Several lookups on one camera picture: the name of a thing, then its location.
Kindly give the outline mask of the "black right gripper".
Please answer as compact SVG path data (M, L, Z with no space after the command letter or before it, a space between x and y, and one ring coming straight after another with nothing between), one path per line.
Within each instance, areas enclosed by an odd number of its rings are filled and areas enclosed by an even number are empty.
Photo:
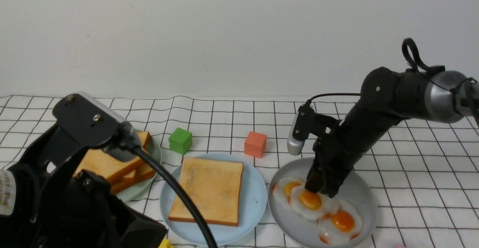
M305 189L333 198L362 156L361 124L356 115L342 122L333 117L314 114L312 130L317 136L313 146L315 157L305 182Z

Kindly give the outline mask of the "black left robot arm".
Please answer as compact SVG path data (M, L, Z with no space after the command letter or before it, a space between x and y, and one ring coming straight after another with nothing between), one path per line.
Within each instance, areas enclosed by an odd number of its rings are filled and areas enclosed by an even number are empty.
M118 199L104 177L89 170L73 177L87 151L110 144L144 158L193 213L207 246L218 246L178 181L136 143L134 128L118 124L86 130L93 135L75 138L55 123L15 165L1 171L2 248L158 248L164 225Z

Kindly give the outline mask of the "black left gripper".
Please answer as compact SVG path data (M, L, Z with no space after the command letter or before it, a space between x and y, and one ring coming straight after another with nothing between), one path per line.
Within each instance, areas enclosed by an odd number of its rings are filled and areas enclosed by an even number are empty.
M74 173L89 151L57 123L22 156L24 248L157 248L166 228L111 193L102 176Z

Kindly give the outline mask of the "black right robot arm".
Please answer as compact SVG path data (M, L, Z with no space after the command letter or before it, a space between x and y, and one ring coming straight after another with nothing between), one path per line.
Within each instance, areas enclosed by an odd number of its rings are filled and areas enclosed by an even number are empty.
M391 127L408 119L455 123L471 116L478 121L478 82L460 72L426 74L412 69L395 73L385 67L370 72L359 100L343 121L318 135L306 189L328 197L354 165Z

